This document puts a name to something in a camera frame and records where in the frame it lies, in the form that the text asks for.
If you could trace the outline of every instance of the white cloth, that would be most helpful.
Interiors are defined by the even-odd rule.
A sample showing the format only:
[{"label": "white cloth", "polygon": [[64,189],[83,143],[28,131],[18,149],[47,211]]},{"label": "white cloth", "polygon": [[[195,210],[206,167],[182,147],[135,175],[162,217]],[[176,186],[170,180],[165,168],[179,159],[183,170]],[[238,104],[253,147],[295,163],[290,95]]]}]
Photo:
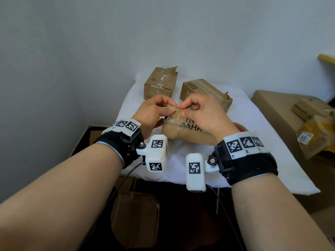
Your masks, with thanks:
[{"label": "white cloth", "polygon": [[[143,88],[146,79],[150,74],[137,73],[136,82],[129,90],[123,101],[117,120],[125,117],[131,117],[143,99]],[[178,77],[176,87],[172,98],[180,103],[179,99],[182,83],[189,81]],[[306,173],[301,169],[298,162],[292,156],[279,135],[265,119],[259,109],[247,97],[245,92],[239,88],[234,88],[222,84],[213,84],[221,92],[229,92],[233,103],[228,111],[228,116],[233,122],[245,126],[249,131],[256,132],[262,143],[270,150],[277,161],[278,177],[284,185],[295,194],[310,195],[320,192],[315,187]],[[161,127],[153,130],[153,135],[160,134]],[[166,170],[162,173],[151,173],[147,171],[146,166],[139,166],[130,176],[141,178],[147,181],[168,181],[176,184],[186,184],[186,155],[189,153],[201,153],[204,159],[213,152],[212,146],[195,144],[183,141],[169,139]],[[135,160],[129,167],[122,171],[126,175],[135,165],[139,164],[142,157]],[[220,173],[207,173],[205,175],[206,183],[212,187],[229,187],[228,182]]]}]

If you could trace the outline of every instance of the finger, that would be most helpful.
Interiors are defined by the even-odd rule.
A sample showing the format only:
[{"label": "finger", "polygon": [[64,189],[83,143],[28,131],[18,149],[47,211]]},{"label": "finger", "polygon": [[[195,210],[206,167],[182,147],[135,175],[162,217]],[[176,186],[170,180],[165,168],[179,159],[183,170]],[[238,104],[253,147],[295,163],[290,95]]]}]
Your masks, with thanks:
[{"label": "finger", "polygon": [[194,106],[193,106],[193,110],[198,110],[200,108],[200,105],[199,104],[195,104]]},{"label": "finger", "polygon": [[191,93],[184,102],[178,105],[179,108],[189,108],[191,105],[199,104],[201,105],[206,99],[206,95],[199,93]]},{"label": "finger", "polygon": [[176,111],[176,109],[174,107],[160,107],[160,106],[157,106],[157,114],[159,114],[159,116],[170,116],[175,111]]},{"label": "finger", "polygon": [[156,95],[152,97],[151,99],[149,99],[148,102],[151,105],[157,105],[157,106],[162,106],[162,107],[167,106],[167,104],[174,105],[174,106],[177,105],[177,103],[173,99],[165,95]]},{"label": "finger", "polygon": [[163,121],[164,121],[164,119],[160,118],[159,121],[156,123],[156,125],[153,128],[158,128],[158,127],[162,126],[163,125]]},{"label": "finger", "polygon": [[195,112],[196,112],[196,110],[185,109],[185,110],[181,111],[181,114],[182,114],[182,117],[194,120]]}]

